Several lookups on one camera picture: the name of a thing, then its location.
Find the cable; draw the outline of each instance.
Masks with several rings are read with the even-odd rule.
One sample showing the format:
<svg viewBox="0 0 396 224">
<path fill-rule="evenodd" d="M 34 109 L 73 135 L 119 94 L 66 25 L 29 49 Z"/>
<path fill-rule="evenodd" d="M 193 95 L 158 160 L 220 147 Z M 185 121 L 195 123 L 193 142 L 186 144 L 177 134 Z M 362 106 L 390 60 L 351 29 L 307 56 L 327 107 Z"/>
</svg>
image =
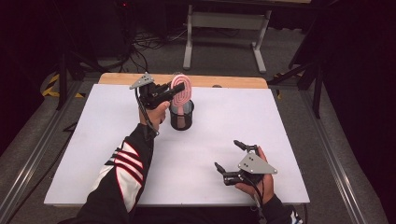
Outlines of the cable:
<svg viewBox="0 0 396 224">
<path fill-rule="evenodd" d="M 262 201 L 264 201 L 264 176 L 262 177 Z"/>
<path fill-rule="evenodd" d="M 109 69 L 113 69 L 113 68 L 116 68 L 116 67 L 119 67 L 119 66 L 123 66 L 128 61 L 128 55 L 129 54 L 130 53 L 125 54 L 123 59 L 121 61 L 117 62 L 117 63 L 113 63 L 113 64 L 106 65 L 106 66 L 102 66 L 101 65 L 101 67 L 104 67 L 105 69 L 109 70 Z M 81 67 L 86 72 L 95 72 L 96 71 L 95 69 L 92 69 L 92 68 L 84 66 L 84 65 L 81 65 Z"/>
<path fill-rule="evenodd" d="M 143 106 L 142 102 L 141 102 L 140 99 L 139 99 L 139 96 L 138 96 L 138 94 L 137 94 L 137 88 L 134 89 L 134 96 L 136 97 L 136 101 L 137 101 L 137 104 L 139 105 L 140 111 L 142 112 L 143 116 L 145 117 L 145 121 L 146 121 L 147 125 L 148 125 L 155 133 L 157 133 L 157 135 L 158 135 L 158 134 L 159 134 L 159 133 L 158 133 L 158 130 L 155 130 L 155 128 L 152 126 L 151 120 L 149 120 L 149 115 L 148 115 L 148 113 L 147 113 L 145 107 Z"/>
<path fill-rule="evenodd" d="M 15 215 L 17 215 L 17 213 L 20 211 L 20 209 L 23 207 L 23 205 L 26 203 L 26 201 L 29 199 L 29 197 L 33 194 L 33 192 L 35 191 L 35 189 L 38 187 L 38 185 L 41 184 L 41 182 L 44 180 L 44 178 L 47 176 L 47 174 L 50 172 L 50 170 L 52 169 L 52 167 L 55 165 L 56 161 L 59 160 L 59 158 L 61 157 L 62 153 L 64 152 L 64 150 L 66 149 L 67 144 L 69 143 L 70 139 L 73 136 L 74 130 L 70 130 L 70 128 L 75 127 L 77 125 L 76 122 L 74 122 L 73 124 L 71 124 L 70 126 L 64 128 L 64 132 L 68 132 L 70 133 L 69 136 L 66 139 L 66 142 L 64 142 L 64 145 L 62 146 L 61 150 L 58 152 L 58 154 L 55 157 L 55 160 L 52 162 L 52 164 L 49 166 L 49 168 L 47 169 L 47 171 L 40 177 L 40 179 L 38 180 L 38 182 L 33 186 L 33 188 L 28 192 L 28 194 L 26 195 L 26 197 L 20 202 L 20 204 L 18 205 L 17 208 L 15 208 L 14 212 L 12 213 L 12 215 L 8 218 L 7 220 L 7 224 L 9 224 L 12 220 L 12 218 L 15 217 Z"/>
<path fill-rule="evenodd" d="M 259 204 L 260 204 L 260 208 L 263 208 L 263 203 L 262 203 L 262 199 L 264 198 L 264 191 L 262 192 L 262 194 L 260 193 L 259 189 L 257 188 L 257 186 L 253 183 L 253 181 L 251 181 L 248 177 L 245 176 L 245 179 L 249 182 L 249 184 L 251 185 L 251 187 L 254 188 L 254 190 L 256 190 L 257 196 L 259 196 L 261 198 L 261 200 L 259 200 Z"/>
<path fill-rule="evenodd" d="M 139 73 L 139 67 L 143 68 L 145 70 L 145 72 L 147 72 L 147 73 L 149 72 L 149 70 L 146 67 L 143 67 L 142 65 L 135 62 L 134 59 L 132 58 L 132 56 L 130 56 L 130 59 L 131 59 L 132 63 L 134 64 L 134 66 L 136 67 L 137 73 Z"/>
<path fill-rule="evenodd" d="M 186 32 L 187 32 L 187 29 L 184 30 L 183 32 L 181 32 L 179 35 L 177 35 L 177 36 L 174 37 L 173 39 L 167 39 L 166 41 L 167 41 L 167 42 L 175 41 L 175 40 L 179 39 L 179 38 L 180 38 L 184 33 L 186 33 Z"/>
<path fill-rule="evenodd" d="M 149 73 L 149 65 L 148 65 L 148 61 L 146 60 L 146 57 L 139 51 L 136 52 L 137 57 L 139 57 L 138 55 L 140 54 L 143 58 L 143 60 L 145 61 L 145 67 L 144 69 L 146 70 L 147 73 Z"/>
</svg>

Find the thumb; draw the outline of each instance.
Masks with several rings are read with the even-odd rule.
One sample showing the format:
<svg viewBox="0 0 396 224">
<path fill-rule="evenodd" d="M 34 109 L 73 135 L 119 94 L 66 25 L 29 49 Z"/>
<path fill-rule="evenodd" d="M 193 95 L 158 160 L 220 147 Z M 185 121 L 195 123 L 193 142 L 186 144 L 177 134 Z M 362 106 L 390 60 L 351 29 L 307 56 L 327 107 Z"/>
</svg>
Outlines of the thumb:
<svg viewBox="0 0 396 224">
<path fill-rule="evenodd" d="M 237 189 L 240 189 L 240 190 L 244 191 L 246 194 L 250 194 L 251 193 L 250 192 L 250 186 L 246 185 L 244 183 L 237 183 L 237 184 L 235 184 L 235 187 Z"/>
<path fill-rule="evenodd" d="M 155 111 L 162 113 L 169 107 L 169 105 L 170 103 L 168 101 L 164 101 L 160 105 L 158 105 L 157 108 L 155 108 Z"/>
</svg>

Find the pink object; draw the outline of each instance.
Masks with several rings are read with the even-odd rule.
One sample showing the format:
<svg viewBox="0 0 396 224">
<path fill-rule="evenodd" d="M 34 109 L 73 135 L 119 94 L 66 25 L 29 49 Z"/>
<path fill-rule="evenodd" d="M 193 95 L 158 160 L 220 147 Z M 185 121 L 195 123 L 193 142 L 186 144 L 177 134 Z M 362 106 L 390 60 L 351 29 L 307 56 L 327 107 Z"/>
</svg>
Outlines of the pink object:
<svg viewBox="0 0 396 224">
<path fill-rule="evenodd" d="M 182 82 L 184 82 L 184 91 L 181 91 L 178 94 L 176 94 L 174 96 L 174 99 L 172 100 L 172 105 L 174 107 L 177 107 L 177 114 L 180 116 L 177 118 L 178 128 L 183 128 L 186 126 L 183 117 L 184 116 L 183 105 L 186 104 L 191 99 L 191 82 L 187 76 L 183 74 L 178 74 L 172 79 L 172 83 L 171 83 L 171 89 L 173 89 L 174 86 Z"/>
</svg>

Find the table leg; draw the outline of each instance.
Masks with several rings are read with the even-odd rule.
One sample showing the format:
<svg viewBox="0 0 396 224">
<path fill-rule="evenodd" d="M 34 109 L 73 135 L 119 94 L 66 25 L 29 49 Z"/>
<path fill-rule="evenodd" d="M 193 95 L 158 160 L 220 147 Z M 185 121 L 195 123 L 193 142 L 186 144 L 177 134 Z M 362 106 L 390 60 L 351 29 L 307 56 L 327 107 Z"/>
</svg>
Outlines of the table leg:
<svg viewBox="0 0 396 224">
<path fill-rule="evenodd" d="M 192 54 L 192 5 L 189 5 L 189 15 L 187 16 L 187 44 L 184 53 L 183 68 L 189 70 L 191 68 L 191 54 Z"/>
<path fill-rule="evenodd" d="M 251 43 L 260 73 L 265 73 L 267 71 L 264 65 L 264 61 L 262 60 L 262 53 L 260 52 L 260 47 L 262 46 L 262 39 L 264 38 L 265 31 L 267 30 L 268 22 L 271 17 L 271 12 L 271 10 L 265 12 L 265 16 L 262 17 L 262 26 L 259 31 L 259 38 L 257 42 Z"/>
</svg>

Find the black equipment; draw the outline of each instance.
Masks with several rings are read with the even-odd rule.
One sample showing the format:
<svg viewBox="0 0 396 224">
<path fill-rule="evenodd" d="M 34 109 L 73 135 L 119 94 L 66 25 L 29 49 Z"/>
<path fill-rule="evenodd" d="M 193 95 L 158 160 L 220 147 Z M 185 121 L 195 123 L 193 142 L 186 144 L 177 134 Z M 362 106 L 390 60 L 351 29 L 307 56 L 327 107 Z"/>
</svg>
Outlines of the black equipment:
<svg viewBox="0 0 396 224">
<path fill-rule="evenodd" d="M 160 133 L 152 126 L 146 109 L 152 110 L 157 108 L 162 102 L 173 100 L 173 97 L 177 93 L 184 91 L 185 88 L 184 83 L 176 85 L 173 89 L 170 86 L 171 82 L 156 85 L 154 78 L 149 73 L 145 73 L 129 88 L 130 90 L 134 89 L 139 109 L 145 117 L 147 125 L 150 127 L 150 130 L 146 133 L 147 139 L 154 139 Z"/>
<path fill-rule="evenodd" d="M 226 186 L 235 185 L 237 183 L 256 186 L 265 174 L 277 174 L 277 169 L 260 158 L 257 145 L 248 146 L 237 140 L 233 140 L 233 142 L 236 146 L 246 151 L 247 155 L 239 162 L 238 167 L 240 170 L 237 172 L 226 172 L 224 168 L 215 162 L 215 166 L 219 173 L 223 175 L 224 184 Z"/>
</svg>

